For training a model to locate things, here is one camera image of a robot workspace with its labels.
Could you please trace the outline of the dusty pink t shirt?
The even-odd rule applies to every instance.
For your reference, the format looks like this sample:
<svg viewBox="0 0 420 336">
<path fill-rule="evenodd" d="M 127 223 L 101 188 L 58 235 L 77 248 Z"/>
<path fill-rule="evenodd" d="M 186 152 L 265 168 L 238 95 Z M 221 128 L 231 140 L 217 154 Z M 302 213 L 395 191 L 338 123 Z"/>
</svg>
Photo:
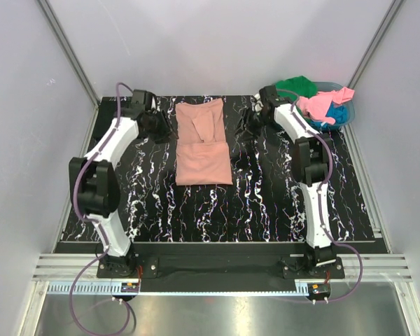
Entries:
<svg viewBox="0 0 420 336">
<path fill-rule="evenodd" d="M 176 105 L 178 186 L 232 185 L 229 147 L 225 136 L 223 100 Z"/>
</svg>

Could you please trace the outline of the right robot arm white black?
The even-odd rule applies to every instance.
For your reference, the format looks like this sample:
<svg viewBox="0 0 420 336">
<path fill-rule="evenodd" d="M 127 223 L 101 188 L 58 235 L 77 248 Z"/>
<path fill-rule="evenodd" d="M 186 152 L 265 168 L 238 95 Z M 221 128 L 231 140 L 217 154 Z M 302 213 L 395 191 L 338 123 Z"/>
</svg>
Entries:
<svg viewBox="0 0 420 336">
<path fill-rule="evenodd" d="M 275 123 L 293 141 L 291 174 L 299 183 L 307 218 L 304 257 L 291 269 L 320 277 L 335 264 L 333 235 L 328 214 L 328 182 L 333 173 L 332 143 L 315 130 L 299 113 L 300 95 L 268 85 L 255 95 L 255 104 L 246 109 L 236 133 L 245 141 L 260 136 L 262 128 Z"/>
</svg>

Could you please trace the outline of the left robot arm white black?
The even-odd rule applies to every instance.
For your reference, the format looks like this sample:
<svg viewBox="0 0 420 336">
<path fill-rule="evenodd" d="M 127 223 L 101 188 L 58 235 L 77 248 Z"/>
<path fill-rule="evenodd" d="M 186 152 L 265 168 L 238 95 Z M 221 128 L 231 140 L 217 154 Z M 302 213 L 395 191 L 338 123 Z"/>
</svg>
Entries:
<svg viewBox="0 0 420 336">
<path fill-rule="evenodd" d="M 116 165 L 136 139 L 166 143 L 174 131 L 155 94 L 133 90 L 129 106 L 117 103 L 115 115 L 97 144 L 83 157 L 69 162 L 70 199 L 79 220 L 91 223 L 101 239 L 99 265 L 130 277 L 137 270 L 136 253 L 118 213 L 120 186 Z"/>
</svg>

